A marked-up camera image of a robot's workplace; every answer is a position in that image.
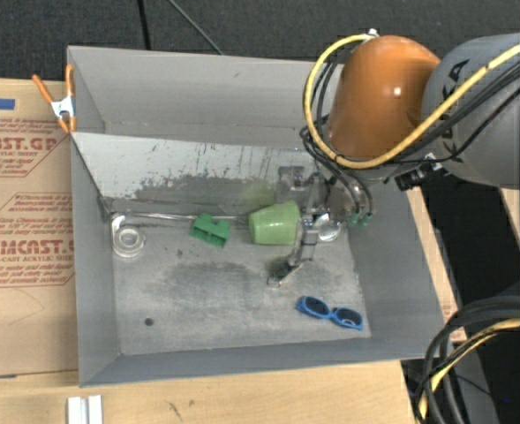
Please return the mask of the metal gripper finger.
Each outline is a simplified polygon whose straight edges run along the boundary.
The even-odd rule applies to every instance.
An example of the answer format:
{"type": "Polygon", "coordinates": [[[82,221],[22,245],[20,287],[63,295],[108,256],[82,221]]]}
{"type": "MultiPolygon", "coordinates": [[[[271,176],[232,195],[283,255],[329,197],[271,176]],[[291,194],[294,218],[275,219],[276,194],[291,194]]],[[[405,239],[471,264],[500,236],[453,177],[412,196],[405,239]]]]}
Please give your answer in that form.
{"type": "Polygon", "coordinates": [[[304,166],[282,166],[278,169],[278,191],[299,192],[305,190],[305,167],[304,166]]]}
{"type": "Polygon", "coordinates": [[[292,275],[310,262],[318,245],[319,230],[312,220],[301,220],[298,223],[295,242],[291,253],[273,259],[268,264],[267,286],[281,287],[292,275]]]}

